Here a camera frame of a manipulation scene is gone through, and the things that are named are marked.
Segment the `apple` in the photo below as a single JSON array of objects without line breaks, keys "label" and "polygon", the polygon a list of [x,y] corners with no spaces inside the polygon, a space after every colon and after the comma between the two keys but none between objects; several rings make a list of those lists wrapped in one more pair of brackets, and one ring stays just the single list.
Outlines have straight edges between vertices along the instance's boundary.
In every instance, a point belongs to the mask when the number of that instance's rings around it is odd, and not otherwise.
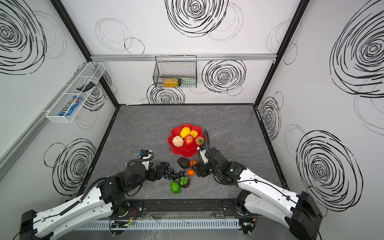
[{"label": "apple", "polygon": [[184,138],[184,144],[186,146],[191,146],[193,144],[193,141],[194,141],[194,138],[192,135],[187,135],[185,138]]}]

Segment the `white cable tray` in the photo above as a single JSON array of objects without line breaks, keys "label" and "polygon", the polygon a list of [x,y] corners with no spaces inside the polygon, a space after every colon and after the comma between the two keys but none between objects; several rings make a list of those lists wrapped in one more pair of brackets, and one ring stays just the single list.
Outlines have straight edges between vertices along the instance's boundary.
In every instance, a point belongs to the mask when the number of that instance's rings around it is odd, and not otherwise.
[{"label": "white cable tray", "polygon": [[[76,114],[79,112],[80,108],[83,106],[89,95],[92,93],[92,90],[99,83],[101,76],[105,72],[105,67],[103,63],[87,63],[87,66],[81,71],[81,73],[73,80],[73,82],[67,87],[62,96],[57,100],[57,102],[53,105],[53,107],[48,111],[46,117],[54,123],[70,123],[76,117]],[[94,83],[95,86],[88,91],[84,91],[85,86],[88,83]],[[68,103],[75,97],[77,101],[79,98],[79,105],[74,108],[72,113],[68,115],[64,113],[63,116],[59,114],[63,111],[64,108],[73,106],[73,103],[70,106],[67,106]]]},{"label": "white cable tray", "polygon": [[[136,220],[126,228],[113,230],[175,230],[175,229],[239,229],[239,220],[231,219],[159,219]],[[109,230],[109,220],[97,220],[87,223],[76,230]]]}]

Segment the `potted succulent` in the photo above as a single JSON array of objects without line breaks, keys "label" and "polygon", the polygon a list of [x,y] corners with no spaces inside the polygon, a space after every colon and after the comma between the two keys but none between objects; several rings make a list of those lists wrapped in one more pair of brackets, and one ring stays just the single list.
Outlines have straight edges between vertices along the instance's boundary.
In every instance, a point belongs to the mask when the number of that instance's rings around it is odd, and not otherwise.
[{"label": "potted succulent", "polygon": [[188,177],[181,177],[180,178],[180,186],[183,188],[187,188],[190,184],[190,180]]}]

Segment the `red apple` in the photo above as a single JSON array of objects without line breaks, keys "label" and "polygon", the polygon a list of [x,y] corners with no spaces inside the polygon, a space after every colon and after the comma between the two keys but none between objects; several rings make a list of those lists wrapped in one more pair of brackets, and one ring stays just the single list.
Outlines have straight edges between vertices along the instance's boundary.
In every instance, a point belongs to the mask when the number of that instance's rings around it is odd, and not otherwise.
[{"label": "red apple", "polygon": [[194,138],[192,135],[187,135],[185,138],[184,138],[184,144],[186,146],[191,146],[193,144],[193,141],[194,141]]},{"label": "red apple", "polygon": [[203,140],[203,137],[197,137],[195,139],[195,144],[200,146],[201,144],[203,144],[204,140]]}]

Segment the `lemon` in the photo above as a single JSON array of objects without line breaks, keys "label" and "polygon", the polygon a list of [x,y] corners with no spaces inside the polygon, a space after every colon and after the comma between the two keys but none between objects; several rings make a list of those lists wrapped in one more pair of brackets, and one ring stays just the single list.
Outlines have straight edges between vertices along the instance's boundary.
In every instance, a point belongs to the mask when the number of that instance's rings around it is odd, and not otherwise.
[{"label": "lemon", "polygon": [[193,138],[197,138],[197,135],[198,135],[198,133],[195,130],[192,130],[189,134],[192,135]]},{"label": "lemon", "polygon": [[180,132],[181,138],[184,139],[186,136],[189,135],[190,132],[191,132],[191,129],[189,127],[183,127],[183,129]]}]

